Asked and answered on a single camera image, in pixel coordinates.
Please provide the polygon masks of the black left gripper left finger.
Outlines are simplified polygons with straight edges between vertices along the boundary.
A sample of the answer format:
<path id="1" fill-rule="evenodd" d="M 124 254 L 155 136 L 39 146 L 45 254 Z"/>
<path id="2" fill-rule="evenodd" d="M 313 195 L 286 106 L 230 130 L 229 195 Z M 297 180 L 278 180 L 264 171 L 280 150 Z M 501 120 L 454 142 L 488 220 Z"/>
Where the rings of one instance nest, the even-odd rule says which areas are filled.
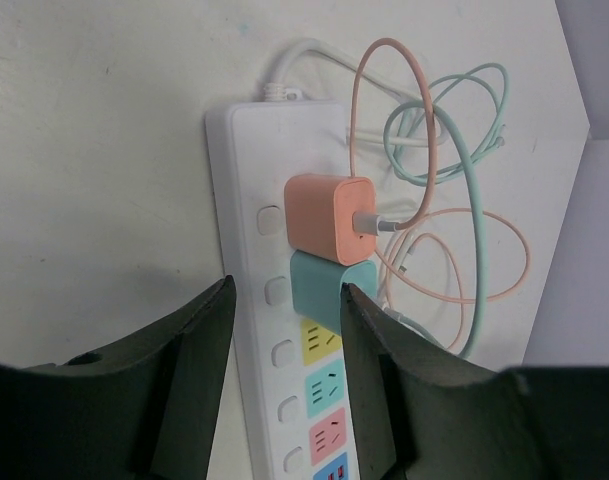
<path id="1" fill-rule="evenodd" d="M 225 277 L 68 362 L 0 363 L 0 479 L 203 479 L 232 340 Z"/>

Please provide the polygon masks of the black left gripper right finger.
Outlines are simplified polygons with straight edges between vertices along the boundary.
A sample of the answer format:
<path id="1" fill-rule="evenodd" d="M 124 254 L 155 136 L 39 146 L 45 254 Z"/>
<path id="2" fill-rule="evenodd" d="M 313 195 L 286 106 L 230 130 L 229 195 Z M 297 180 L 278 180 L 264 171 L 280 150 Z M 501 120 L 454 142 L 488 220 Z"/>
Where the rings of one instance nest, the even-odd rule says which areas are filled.
<path id="1" fill-rule="evenodd" d="M 354 285 L 341 334 L 364 479 L 609 479 L 609 367 L 493 372 Z"/>

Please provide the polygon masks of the white multicolour power strip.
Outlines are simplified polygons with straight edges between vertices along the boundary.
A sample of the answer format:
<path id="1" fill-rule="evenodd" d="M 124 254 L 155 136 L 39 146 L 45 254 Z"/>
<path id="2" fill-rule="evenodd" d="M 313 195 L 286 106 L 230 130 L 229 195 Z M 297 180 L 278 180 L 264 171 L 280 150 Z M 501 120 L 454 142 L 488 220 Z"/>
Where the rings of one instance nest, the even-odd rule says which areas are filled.
<path id="1" fill-rule="evenodd" d="M 293 308 L 284 204 L 293 176 L 347 173 L 344 110 L 238 103 L 210 110 L 205 126 L 253 475 L 355 479 L 341 342 Z"/>

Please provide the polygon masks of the teal charger plug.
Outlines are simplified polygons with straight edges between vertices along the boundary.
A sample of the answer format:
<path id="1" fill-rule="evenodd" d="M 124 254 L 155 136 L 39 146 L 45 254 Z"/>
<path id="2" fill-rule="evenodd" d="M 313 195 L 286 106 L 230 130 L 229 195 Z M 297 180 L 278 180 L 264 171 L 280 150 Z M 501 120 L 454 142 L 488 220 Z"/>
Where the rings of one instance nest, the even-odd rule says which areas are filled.
<path id="1" fill-rule="evenodd" d="M 292 302 L 296 313 L 327 330 L 341 333 L 341 292 L 354 284 L 366 295 L 377 293 L 377 267 L 371 260 L 344 266 L 296 251 L 290 260 Z"/>

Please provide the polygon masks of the pink charger plug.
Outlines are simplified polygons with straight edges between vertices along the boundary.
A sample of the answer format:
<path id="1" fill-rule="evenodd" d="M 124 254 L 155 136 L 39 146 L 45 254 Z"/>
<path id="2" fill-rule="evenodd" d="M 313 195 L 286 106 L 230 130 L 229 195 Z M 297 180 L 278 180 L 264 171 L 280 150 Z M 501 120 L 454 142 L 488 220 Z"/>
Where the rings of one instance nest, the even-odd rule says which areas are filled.
<path id="1" fill-rule="evenodd" d="M 284 187 L 287 237 L 295 250 L 350 266 L 375 250 L 371 233 L 354 228 L 356 213 L 375 212 L 375 187 L 365 177 L 302 174 Z"/>

